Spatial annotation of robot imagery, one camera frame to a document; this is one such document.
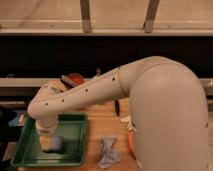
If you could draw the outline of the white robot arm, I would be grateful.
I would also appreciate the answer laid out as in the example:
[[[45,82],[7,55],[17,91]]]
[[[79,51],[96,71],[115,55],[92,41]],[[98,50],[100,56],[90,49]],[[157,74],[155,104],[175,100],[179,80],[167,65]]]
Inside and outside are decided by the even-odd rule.
[[[207,171],[208,107],[198,77],[165,57],[115,68],[68,91],[40,88],[28,106],[37,132],[51,137],[58,114],[128,98],[139,171]]]

